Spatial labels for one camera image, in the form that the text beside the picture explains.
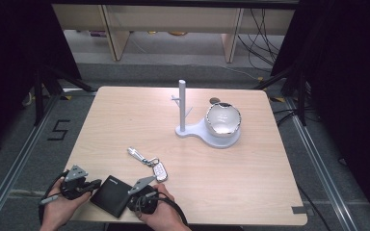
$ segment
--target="gray floor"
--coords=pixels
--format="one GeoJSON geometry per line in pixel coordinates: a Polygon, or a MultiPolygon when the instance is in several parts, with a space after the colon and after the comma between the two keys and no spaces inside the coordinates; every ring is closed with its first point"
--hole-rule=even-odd
{"type": "MultiPolygon", "coordinates": [[[[251,89],[258,78],[269,78],[271,67],[257,58],[250,57],[241,42],[238,42],[232,64],[225,62],[220,35],[187,34],[174,37],[159,32],[134,32],[124,50],[122,60],[114,62],[105,38],[93,38],[88,32],[65,31],[74,58],[86,83],[93,87],[150,86],[175,87],[178,79],[186,79],[191,88],[251,89]]],[[[283,37],[270,37],[275,46],[280,46],[283,37]]],[[[268,53],[258,49],[264,56],[268,53]]],[[[63,83],[65,88],[72,87],[63,83]]],[[[266,89],[269,97],[279,97],[282,81],[266,89]]],[[[45,123],[26,165],[13,185],[13,192],[0,211],[0,230],[37,230],[39,220],[37,204],[39,197],[33,193],[46,190],[50,181],[64,168],[68,155],[80,132],[84,119],[93,102],[93,95],[73,95],[68,100],[59,100],[45,123]],[[62,124],[67,129],[63,141],[49,141],[59,136],[52,129],[58,119],[68,119],[62,124]]],[[[285,110],[286,103],[271,102],[274,112],[285,110]]],[[[287,113],[275,114],[275,120],[287,113]]],[[[322,122],[313,112],[307,112],[307,130],[327,166],[337,191],[343,197],[358,230],[370,230],[370,205],[357,185],[351,172],[337,162],[339,152],[330,139],[322,122]]],[[[23,143],[33,130],[34,105],[27,106],[13,119],[0,143],[0,185],[7,176],[12,163],[22,149],[23,143]]],[[[346,230],[342,227],[331,201],[309,158],[293,119],[287,119],[279,131],[296,181],[308,194],[311,201],[327,221],[331,230],[346,230]]],[[[302,194],[308,210],[308,223],[303,227],[244,227],[244,230],[327,230],[321,218],[302,194]]],[[[104,224],[71,221],[62,230],[103,230],[104,224]]]]}

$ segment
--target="white vertical rod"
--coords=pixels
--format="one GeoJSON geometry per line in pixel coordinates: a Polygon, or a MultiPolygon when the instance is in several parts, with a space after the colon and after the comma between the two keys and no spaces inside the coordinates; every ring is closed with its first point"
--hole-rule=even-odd
{"type": "Polygon", "coordinates": [[[185,132],[185,80],[179,80],[179,130],[185,132]]]}

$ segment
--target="key fob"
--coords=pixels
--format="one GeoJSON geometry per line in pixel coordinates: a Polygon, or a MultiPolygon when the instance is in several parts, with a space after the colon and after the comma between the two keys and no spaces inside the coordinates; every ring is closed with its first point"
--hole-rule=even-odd
{"type": "Polygon", "coordinates": [[[167,171],[165,170],[164,165],[162,165],[161,162],[152,167],[152,169],[154,170],[154,174],[157,176],[158,182],[163,182],[168,179],[167,171]]]}

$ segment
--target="robotic hand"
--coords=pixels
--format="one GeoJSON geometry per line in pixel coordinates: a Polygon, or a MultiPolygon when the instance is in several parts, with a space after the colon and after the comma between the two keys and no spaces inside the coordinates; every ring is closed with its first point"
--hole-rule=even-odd
{"type": "Polygon", "coordinates": [[[141,213],[153,214],[158,206],[158,201],[163,201],[172,206],[181,217],[182,222],[188,226],[188,221],[181,208],[174,201],[170,200],[164,193],[158,192],[149,185],[149,183],[156,179],[156,177],[157,176],[154,175],[142,178],[137,181],[130,191],[128,191],[128,194],[131,195],[131,198],[127,203],[128,209],[135,212],[137,217],[139,217],[141,213]]]}
{"type": "Polygon", "coordinates": [[[79,166],[73,166],[71,170],[67,170],[56,177],[39,203],[40,223],[43,220],[44,205],[58,198],[57,194],[49,195],[49,193],[60,178],[65,177],[65,180],[62,182],[59,194],[69,200],[76,199],[86,192],[92,192],[100,188],[101,180],[86,182],[87,175],[89,174],[79,166]]]}

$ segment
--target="white base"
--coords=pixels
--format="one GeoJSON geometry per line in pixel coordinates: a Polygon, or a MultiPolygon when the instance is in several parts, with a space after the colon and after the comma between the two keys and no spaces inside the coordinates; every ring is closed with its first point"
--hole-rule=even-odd
{"type": "Polygon", "coordinates": [[[209,133],[205,126],[205,119],[203,118],[199,123],[192,125],[185,125],[185,131],[180,131],[180,126],[175,128],[175,133],[180,138],[198,137],[206,144],[215,148],[228,148],[239,140],[240,128],[231,137],[219,138],[209,133]]]}

